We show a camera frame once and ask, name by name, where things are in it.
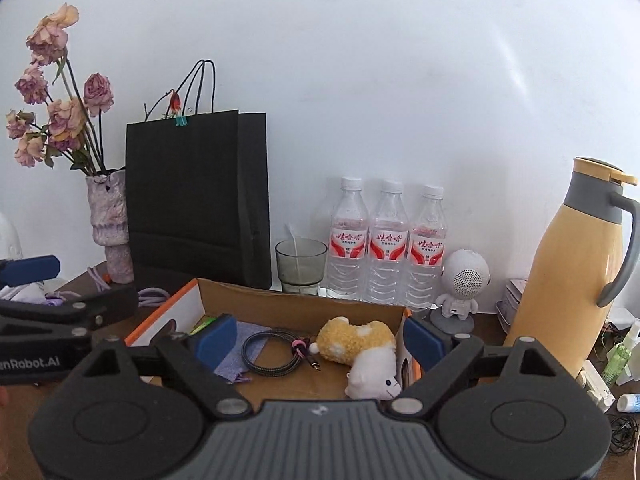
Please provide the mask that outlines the purple cloth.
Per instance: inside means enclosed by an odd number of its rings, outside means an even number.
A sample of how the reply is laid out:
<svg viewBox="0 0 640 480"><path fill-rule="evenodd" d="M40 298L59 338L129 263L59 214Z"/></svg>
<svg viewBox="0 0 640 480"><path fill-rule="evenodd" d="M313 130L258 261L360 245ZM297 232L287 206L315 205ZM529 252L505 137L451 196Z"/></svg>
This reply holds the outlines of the purple cloth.
<svg viewBox="0 0 640 480"><path fill-rule="evenodd" d="M236 322L236 341L232 350L226 355L221 363L215 368L214 373L221 378L224 378L229 384L242 384L242 382L248 382L248 367L245 365L242 359L242 348L245 341L250 336L266 332L269 327L245 323Z"/></svg>

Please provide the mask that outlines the glass cup with straw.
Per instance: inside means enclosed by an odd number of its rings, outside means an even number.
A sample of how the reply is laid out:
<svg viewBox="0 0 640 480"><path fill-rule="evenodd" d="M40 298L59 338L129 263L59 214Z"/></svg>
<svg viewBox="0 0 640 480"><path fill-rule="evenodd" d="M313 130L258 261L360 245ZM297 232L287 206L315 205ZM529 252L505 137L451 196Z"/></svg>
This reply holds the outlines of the glass cup with straw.
<svg viewBox="0 0 640 480"><path fill-rule="evenodd" d="M291 223L285 225L285 231L288 238L274 246L282 292L317 296L329 248L320 240L299 236Z"/></svg>

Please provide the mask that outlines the green packet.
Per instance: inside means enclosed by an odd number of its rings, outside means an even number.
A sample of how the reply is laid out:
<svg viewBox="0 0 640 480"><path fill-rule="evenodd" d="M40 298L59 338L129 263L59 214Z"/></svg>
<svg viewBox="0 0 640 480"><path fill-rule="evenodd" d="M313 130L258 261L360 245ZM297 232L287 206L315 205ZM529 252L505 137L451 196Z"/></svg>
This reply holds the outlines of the green packet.
<svg viewBox="0 0 640 480"><path fill-rule="evenodd" d="M207 326L209 326L210 324L212 324L215 321L215 318L212 318L211 316L203 316L199 321L198 324L196 324L192 330L190 331L189 335L193 336L195 334L197 334L198 332L200 332L201 330L205 330Z"/></svg>

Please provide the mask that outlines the dried pink flowers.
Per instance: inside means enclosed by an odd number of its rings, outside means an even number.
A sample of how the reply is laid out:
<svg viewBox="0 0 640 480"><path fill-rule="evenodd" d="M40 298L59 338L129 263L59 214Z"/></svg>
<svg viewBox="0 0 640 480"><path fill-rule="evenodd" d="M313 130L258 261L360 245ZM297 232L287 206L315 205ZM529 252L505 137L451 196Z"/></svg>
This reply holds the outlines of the dried pink flowers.
<svg viewBox="0 0 640 480"><path fill-rule="evenodd" d="M6 114L6 132L16 143L22 167L49 168L58 158L87 177L108 174L103 118L114 104L111 81L100 73L83 84L68 54L68 30L79 21L76 6L64 3L44 16L26 38L30 62L14 87L28 106Z"/></svg>

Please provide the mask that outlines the purple white vase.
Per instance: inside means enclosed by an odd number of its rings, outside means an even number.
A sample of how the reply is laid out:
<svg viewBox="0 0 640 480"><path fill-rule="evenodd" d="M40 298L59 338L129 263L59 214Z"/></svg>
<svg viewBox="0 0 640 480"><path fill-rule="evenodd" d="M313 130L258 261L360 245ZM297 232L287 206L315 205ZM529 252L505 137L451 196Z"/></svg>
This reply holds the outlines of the purple white vase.
<svg viewBox="0 0 640 480"><path fill-rule="evenodd" d="M94 242L104 248L106 272L113 283L134 282L129 248L126 171L86 177L90 224Z"/></svg>

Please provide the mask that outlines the black paper bag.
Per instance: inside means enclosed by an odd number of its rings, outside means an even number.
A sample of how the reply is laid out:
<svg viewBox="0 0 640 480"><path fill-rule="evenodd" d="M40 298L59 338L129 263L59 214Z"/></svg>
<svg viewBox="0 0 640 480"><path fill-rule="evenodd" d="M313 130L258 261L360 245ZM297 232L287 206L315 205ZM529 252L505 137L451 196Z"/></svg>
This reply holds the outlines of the black paper bag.
<svg viewBox="0 0 640 480"><path fill-rule="evenodd" d="M168 108L128 125L126 202L138 266L270 287L265 114Z"/></svg>

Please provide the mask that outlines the left water bottle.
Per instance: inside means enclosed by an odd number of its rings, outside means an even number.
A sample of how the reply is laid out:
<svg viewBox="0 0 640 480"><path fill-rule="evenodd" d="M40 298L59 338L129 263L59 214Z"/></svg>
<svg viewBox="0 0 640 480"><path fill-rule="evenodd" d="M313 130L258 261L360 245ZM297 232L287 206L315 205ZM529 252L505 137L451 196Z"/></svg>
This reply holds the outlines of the left water bottle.
<svg viewBox="0 0 640 480"><path fill-rule="evenodd" d="M342 195L331 216L324 284L335 299L358 300L369 234L369 211L360 178L342 177Z"/></svg>

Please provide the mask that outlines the yellow white plush toy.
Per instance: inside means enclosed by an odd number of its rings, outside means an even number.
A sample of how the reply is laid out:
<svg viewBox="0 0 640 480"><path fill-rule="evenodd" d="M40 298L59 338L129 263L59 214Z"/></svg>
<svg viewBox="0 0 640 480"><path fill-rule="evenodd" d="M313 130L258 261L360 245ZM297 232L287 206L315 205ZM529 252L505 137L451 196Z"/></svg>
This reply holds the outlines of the yellow white plush toy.
<svg viewBox="0 0 640 480"><path fill-rule="evenodd" d="M345 396L350 400L389 401L401 393L396 337L383 322L354 325L346 316L331 318L309 351L349 367Z"/></svg>

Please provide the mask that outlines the white power strip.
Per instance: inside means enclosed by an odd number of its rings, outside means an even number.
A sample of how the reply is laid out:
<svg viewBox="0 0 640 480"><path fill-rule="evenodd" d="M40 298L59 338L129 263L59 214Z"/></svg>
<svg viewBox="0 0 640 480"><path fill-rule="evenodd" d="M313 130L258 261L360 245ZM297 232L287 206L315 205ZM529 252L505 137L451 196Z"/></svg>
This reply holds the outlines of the white power strip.
<svg viewBox="0 0 640 480"><path fill-rule="evenodd" d="M585 360L582 364L582 368L576 376L576 382L603 413L606 413L615 403L615 396L590 360Z"/></svg>

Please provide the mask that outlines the water bottle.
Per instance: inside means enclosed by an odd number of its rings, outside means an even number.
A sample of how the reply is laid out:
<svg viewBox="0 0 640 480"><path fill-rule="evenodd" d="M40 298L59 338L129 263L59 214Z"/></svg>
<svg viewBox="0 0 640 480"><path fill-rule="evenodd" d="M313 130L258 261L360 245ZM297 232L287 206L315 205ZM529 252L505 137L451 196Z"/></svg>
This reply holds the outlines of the water bottle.
<svg viewBox="0 0 640 480"><path fill-rule="evenodd" d="M358 300L369 234L369 211L360 178L342 177L342 195L331 216L324 284L335 299Z"/></svg>
<svg viewBox="0 0 640 480"><path fill-rule="evenodd" d="M401 303L411 310L429 309L439 290L448 230L443 198L441 186L424 185L418 214L411 223L400 297Z"/></svg>
<svg viewBox="0 0 640 480"><path fill-rule="evenodd" d="M394 304L398 295L409 231L403 190L400 182L384 180L370 220L368 274L362 298L371 304Z"/></svg>

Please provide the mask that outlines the small floral tin box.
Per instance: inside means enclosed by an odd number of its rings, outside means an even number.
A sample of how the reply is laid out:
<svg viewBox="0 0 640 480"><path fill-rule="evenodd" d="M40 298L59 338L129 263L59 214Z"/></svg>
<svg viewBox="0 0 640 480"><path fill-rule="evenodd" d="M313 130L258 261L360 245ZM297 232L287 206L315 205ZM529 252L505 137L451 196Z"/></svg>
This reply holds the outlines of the small floral tin box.
<svg viewBox="0 0 640 480"><path fill-rule="evenodd" d="M506 281L501 299L496 303L499 323L507 334L522 300L527 281L522 278L510 278Z"/></svg>

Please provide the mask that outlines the yellow thermos jug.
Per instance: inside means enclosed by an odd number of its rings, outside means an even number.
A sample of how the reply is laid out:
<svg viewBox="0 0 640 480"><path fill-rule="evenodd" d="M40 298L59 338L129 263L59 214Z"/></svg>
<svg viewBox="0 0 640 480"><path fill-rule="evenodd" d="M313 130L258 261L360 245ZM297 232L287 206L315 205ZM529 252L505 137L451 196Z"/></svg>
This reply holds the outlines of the yellow thermos jug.
<svg viewBox="0 0 640 480"><path fill-rule="evenodd" d="M564 202L538 245L507 346L533 337L577 376L612 302L639 258L638 179L593 158L574 159Z"/></svg>

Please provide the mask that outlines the red cardboard box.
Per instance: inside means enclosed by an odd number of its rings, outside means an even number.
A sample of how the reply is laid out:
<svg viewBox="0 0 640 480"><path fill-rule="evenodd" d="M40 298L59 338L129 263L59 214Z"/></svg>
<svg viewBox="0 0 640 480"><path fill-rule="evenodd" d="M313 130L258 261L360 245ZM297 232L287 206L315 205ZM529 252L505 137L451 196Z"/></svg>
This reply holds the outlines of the red cardboard box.
<svg viewBox="0 0 640 480"><path fill-rule="evenodd" d="M402 330L410 315L402 307L290 295L204 278L190 281L149 314L126 337L126 344L147 346L164 328L186 333L206 316L218 318L223 314L232 315L239 324L253 324L261 330L284 330L296 340L308 341L314 341L324 324L338 316L348 318L356 326L380 321L396 336L399 385L407 388L422 376L420 365L402 342ZM314 358L320 365L318 370L303 363L283 377L264 377L249 372L244 382L235 388L255 406L269 399L343 400L349 367L327 361L318 354Z"/></svg>

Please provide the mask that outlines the white robot speaker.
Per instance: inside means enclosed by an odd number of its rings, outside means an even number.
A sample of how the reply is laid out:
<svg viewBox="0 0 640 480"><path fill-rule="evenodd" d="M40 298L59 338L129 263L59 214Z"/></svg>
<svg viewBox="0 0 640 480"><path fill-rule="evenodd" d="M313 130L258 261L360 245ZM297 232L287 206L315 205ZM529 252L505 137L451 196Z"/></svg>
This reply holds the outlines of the white robot speaker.
<svg viewBox="0 0 640 480"><path fill-rule="evenodd" d="M452 252L442 266L442 289L435 300L431 323L445 334L469 334L480 306L477 297L490 283L484 257L469 249Z"/></svg>

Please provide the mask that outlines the middle water bottle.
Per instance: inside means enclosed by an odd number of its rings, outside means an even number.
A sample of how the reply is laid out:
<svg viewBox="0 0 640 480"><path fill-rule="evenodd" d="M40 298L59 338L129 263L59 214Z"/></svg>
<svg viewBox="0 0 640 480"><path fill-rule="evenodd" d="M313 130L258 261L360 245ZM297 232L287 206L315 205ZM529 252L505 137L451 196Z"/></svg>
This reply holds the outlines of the middle water bottle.
<svg viewBox="0 0 640 480"><path fill-rule="evenodd" d="M403 190L400 182L384 180L370 220L368 274L362 298L371 304L394 304L398 295L409 231Z"/></svg>

